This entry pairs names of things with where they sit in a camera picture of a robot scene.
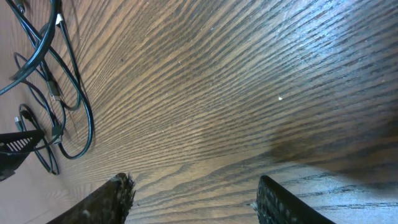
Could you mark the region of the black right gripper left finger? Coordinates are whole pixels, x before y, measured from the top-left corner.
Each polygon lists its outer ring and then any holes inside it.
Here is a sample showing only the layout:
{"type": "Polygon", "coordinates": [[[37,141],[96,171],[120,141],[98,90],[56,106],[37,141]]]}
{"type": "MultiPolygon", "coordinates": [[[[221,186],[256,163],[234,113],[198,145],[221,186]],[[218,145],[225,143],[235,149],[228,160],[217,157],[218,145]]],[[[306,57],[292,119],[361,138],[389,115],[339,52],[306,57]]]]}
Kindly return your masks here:
{"type": "Polygon", "coordinates": [[[122,224],[133,206],[134,186],[135,183],[129,174],[118,173],[49,223],[122,224]]]}

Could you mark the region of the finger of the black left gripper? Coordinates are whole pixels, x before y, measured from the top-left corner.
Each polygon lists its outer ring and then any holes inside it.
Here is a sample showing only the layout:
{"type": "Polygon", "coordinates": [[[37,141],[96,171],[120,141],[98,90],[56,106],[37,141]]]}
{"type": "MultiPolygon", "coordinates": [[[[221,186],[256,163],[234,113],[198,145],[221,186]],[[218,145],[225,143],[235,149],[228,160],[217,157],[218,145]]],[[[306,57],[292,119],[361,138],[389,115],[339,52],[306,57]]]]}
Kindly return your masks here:
{"type": "Polygon", "coordinates": [[[19,155],[37,151],[36,146],[44,136],[42,130],[1,134],[1,154],[19,155]]]}

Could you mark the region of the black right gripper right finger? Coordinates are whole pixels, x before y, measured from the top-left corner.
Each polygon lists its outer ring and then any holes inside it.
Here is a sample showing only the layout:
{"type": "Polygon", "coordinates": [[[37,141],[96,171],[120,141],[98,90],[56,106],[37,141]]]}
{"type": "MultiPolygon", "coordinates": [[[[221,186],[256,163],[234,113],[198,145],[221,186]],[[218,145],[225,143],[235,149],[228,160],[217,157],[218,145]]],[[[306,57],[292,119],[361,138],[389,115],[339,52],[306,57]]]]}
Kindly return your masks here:
{"type": "Polygon", "coordinates": [[[267,175],[259,179],[254,210],[260,224],[333,224],[267,175]]]}

